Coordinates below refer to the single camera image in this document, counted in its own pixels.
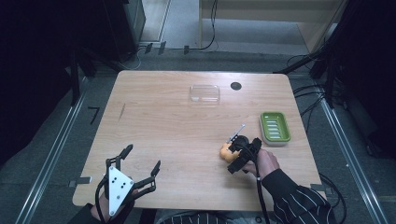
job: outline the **hand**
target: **hand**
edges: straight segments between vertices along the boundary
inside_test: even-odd
[[[134,189],[132,191],[132,194],[136,194],[137,192],[138,190]],[[106,198],[104,193],[102,193],[102,195],[99,198],[99,204],[100,204],[100,209],[102,210],[103,217],[105,218],[105,222],[108,222],[110,220],[110,214],[108,213],[109,204],[108,204],[108,199]],[[120,211],[124,208],[124,206],[125,205],[120,206],[119,210],[117,210],[117,213],[113,218],[115,218],[120,213]],[[94,205],[91,208],[91,214],[94,218],[100,220],[96,205]]]
[[[260,179],[264,179],[267,175],[271,174],[274,170],[279,169],[279,163],[272,152],[265,149],[260,149],[257,153],[257,166],[259,168]],[[253,163],[248,163],[242,168],[257,176],[256,167]]]

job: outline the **green tray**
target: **green tray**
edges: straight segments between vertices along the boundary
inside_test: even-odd
[[[263,112],[260,116],[262,139],[269,146],[285,146],[290,140],[288,123],[281,112]]]

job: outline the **black hole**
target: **black hole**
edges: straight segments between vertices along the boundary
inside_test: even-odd
[[[231,89],[235,90],[235,91],[239,91],[241,90],[242,85],[239,82],[233,82],[231,83]]]

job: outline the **wooden table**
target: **wooden table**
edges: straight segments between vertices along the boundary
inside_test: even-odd
[[[230,85],[239,82],[242,89]],[[189,100],[191,85],[218,85],[218,105],[198,105]],[[267,147],[281,168],[298,184],[320,184],[289,80],[280,74],[217,72],[122,71],[108,100],[105,114],[81,176],[73,203],[94,203],[97,184],[106,171],[105,160],[134,149],[121,162],[121,170],[134,181],[149,177],[158,160],[157,190],[143,196],[136,207],[260,211],[255,178],[231,175],[219,150],[241,124],[250,141],[262,139],[259,116],[280,111],[290,127],[285,147]],[[267,209],[272,198],[264,191]]]
[[[199,1],[200,46],[202,19],[211,18],[213,3],[214,0]],[[216,18],[297,22],[308,51],[313,52],[323,45],[326,34],[339,21],[346,5],[347,0],[221,0],[218,1]]]

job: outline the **person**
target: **person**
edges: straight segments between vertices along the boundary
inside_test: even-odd
[[[257,167],[262,185],[274,200],[274,218],[272,219],[274,223],[336,223],[332,206],[313,189],[299,186],[291,180],[280,169],[277,158],[272,152],[260,149]],[[247,163],[243,170],[257,175],[254,164]],[[104,211],[103,214],[106,214],[108,200],[104,195],[101,195],[99,202],[102,211]],[[221,212],[177,211],[172,215],[166,214],[166,211],[159,210],[155,223],[252,223],[251,220],[247,221],[248,217],[232,217],[230,213]],[[255,221],[253,223],[263,222],[260,217],[253,219]],[[96,206],[87,204],[69,223],[100,223]]]

